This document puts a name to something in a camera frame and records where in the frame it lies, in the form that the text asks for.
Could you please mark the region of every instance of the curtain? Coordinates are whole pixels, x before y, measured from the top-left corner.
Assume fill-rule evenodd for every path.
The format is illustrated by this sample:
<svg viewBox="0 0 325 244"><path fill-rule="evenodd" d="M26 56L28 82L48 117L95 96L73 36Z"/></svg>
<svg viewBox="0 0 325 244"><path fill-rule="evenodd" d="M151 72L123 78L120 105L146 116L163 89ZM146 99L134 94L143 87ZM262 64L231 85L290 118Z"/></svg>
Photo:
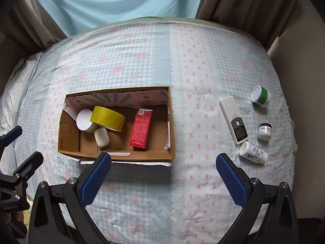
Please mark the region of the curtain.
<svg viewBox="0 0 325 244"><path fill-rule="evenodd" d="M36 0L17 0L0 30L30 54L67 37Z"/></svg>
<svg viewBox="0 0 325 244"><path fill-rule="evenodd" d="M253 35L268 50L297 0L201 0L197 19L235 27Z"/></svg>

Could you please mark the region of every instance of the white soap bar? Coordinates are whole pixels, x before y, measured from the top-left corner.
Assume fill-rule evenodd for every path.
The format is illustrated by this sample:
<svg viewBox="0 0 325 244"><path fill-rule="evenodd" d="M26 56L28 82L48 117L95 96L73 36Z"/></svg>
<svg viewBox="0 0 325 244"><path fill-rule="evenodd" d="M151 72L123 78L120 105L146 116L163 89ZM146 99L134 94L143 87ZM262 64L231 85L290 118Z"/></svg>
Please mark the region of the white soap bar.
<svg viewBox="0 0 325 244"><path fill-rule="evenodd" d="M105 147L109 144L109 136L106 128L100 127L99 129L96 129L94 135L97 146L100 148Z"/></svg>
<svg viewBox="0 0 325 244"><path fill-rule="evenodd" d="M85 132L93 133L98 125L96 123L90 122L92 111L90 109L83 109L77 115L77 127Z"/></svg>

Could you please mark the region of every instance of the red box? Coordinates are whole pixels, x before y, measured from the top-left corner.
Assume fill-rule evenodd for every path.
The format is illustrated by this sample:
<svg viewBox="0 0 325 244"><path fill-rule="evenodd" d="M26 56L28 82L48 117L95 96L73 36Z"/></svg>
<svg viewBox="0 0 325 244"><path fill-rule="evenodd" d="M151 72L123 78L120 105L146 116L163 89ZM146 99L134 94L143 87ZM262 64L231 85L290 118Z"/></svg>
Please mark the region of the red box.
<svg viewBox="0 0 325 244"><path fill-rule="evenodd" d="M152 110L139 108L135 114L133 123L130 146L145 149Z"/></svg>

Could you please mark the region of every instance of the remote control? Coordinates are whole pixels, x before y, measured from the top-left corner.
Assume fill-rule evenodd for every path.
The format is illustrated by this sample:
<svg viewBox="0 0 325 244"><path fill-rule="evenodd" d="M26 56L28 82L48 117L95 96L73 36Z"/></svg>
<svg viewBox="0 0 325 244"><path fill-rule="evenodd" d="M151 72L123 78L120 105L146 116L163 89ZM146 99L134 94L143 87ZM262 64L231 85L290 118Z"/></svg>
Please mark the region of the remote control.
<svg viewBox="0 0 325 244"><path fill-rule="evenodd" d="M246 141L248 134L234 97L228 96L222 98L219 104L225 115L234 143L238 145Z"/></svg>

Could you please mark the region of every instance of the yellow tape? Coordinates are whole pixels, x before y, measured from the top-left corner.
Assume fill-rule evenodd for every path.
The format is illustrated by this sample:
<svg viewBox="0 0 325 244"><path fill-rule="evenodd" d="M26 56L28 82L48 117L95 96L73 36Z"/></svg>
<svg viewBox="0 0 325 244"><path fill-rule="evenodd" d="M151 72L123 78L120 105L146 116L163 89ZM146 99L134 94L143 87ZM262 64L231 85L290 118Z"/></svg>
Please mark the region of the yellow tape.
<svg viewBox="0 0 325 244"><path fill-rule="evenodd" d="M90 121L108 129L121 132L125 121L125 116L111 109L95 106Z"/></svg>

